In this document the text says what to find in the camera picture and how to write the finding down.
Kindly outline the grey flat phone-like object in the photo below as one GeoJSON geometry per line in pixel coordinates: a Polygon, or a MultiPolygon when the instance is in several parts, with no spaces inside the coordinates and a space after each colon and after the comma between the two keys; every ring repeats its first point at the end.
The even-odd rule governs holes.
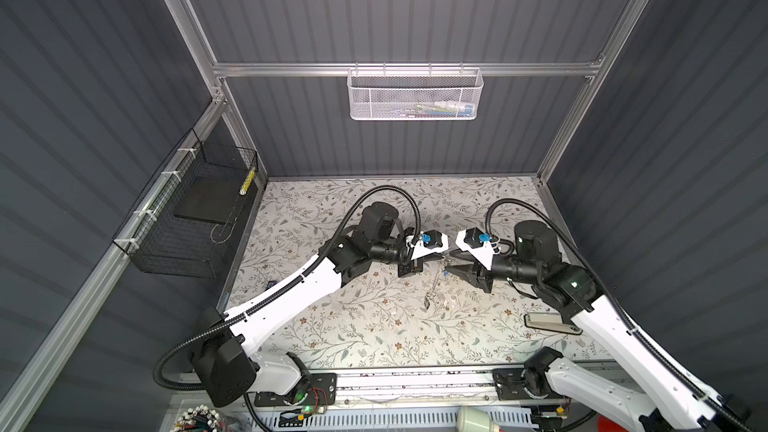
{"type": "Polygon", "coordinates": [[[523,322],[527,328],[553,332],[565,335],[581,335],[583,330],[564,319],[559,313],[534,313],[528,312],[523,315],[523,322]]]}

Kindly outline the yellow marker pen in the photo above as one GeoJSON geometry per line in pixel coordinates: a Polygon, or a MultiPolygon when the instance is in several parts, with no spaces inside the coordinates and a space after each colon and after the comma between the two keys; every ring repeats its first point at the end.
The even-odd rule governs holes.
{"type": "Polygon", "coordinates": [[[255,176],[256,176],[256,169],[254,167],[252,167],[252,168],[249,169],[246,177],[244,178],[244,180],[243,180],[243,182],[242,182],[242,184],[241,184],[241,186],[239,188],[238,193],[239,193],[240,196],[245,196],[248,193],[248,190],[249,190],[251,184],[253,183],[253,180],[254,180],[255,176]]]}

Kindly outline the black foam pad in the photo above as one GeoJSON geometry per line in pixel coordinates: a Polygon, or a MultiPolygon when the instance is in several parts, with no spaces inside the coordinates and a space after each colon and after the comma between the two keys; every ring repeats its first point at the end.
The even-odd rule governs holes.
{"type": "Polygon", "coordinates": [[[182,193],[174,216],[214,225],[233,222],[244,199],[238,193],[240,186],[238,181],[196,177],[182,193]]]}

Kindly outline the pale green plastic object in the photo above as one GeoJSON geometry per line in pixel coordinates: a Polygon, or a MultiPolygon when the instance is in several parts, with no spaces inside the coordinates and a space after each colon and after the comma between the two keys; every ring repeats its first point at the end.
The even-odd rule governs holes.
{"type": "Polygon", "coordinates": [[[468,406],[459,409],[456,428],[458,432],[501,432],[488,412],[468,406]]]}

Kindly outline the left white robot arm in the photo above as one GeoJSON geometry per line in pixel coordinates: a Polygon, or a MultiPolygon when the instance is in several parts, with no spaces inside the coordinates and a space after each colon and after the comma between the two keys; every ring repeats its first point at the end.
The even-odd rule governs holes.
{"type": "Polygon", "coordinates": [[[206,312],[200,323],[208,328],[244,314],[244,320],[207,338],[189,351],[189,360],[203,390],[216,407],[248,393],[275,396],[288,404],[304,400],[312,375],[294,353],[267,353],[262,346],[286,323],[318,300],[367,273],[374,262],[395,264],[398,274],[419,273],[427,257],[444,252],[446,240],[436,230],[417,232],[403,227],[398,210],[374,202],[360,221],[343,227],[322,246],[325,258],[314,255],[295,273],[261,295],[226,310],[206,312]]]}

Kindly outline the perforated metal ring disc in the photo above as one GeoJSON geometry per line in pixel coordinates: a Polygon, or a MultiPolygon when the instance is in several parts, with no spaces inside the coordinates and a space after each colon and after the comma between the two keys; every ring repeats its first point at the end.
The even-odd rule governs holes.
{"type": "Polygon", "coordinates": [[[435,273],[434,277],[431,281],[431,284],[424,296],[423,300],[423,309],[425,311],[429,310],[432,305],[436,302],[436,296],[437,296],[437,285],[440,282],[440,279],[444,276],[445,268],[448,265],[448,260],[446,258],[441,259],[439,262],[435,265],[435,273]]]}

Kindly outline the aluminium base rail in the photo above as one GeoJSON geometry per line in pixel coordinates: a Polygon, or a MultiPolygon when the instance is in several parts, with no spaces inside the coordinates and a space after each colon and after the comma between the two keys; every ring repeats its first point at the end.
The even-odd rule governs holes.
{"type": "Polygon", "coordinates": [[[309,383],[297,395],[285,397],[257,392],[253,403],[261,408],[296,408],[395,404],[415,407],[441,404],[578,404],[573,396],[551,392],[535,396],[527,390],[521,363],[313,369],[309,383]]]}

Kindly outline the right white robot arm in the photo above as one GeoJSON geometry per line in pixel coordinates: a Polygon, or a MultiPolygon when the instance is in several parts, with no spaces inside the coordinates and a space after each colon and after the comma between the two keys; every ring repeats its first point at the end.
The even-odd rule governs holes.
{"type": "Polygon", "coordinates": [[[528,393],[572,398],[627,431],[746,431],[748,406],[722,395],[685,369],[628,315],[584,259],[566,263],[559,247],[574,244],[548,218],[517,224],[510,253],[498,252],[488,227],[458,233],[467,271],[490,283],[529,285],[563,322],[595,339],[639,386],[621,387],[544,347],[524,364],[528,393]]]}

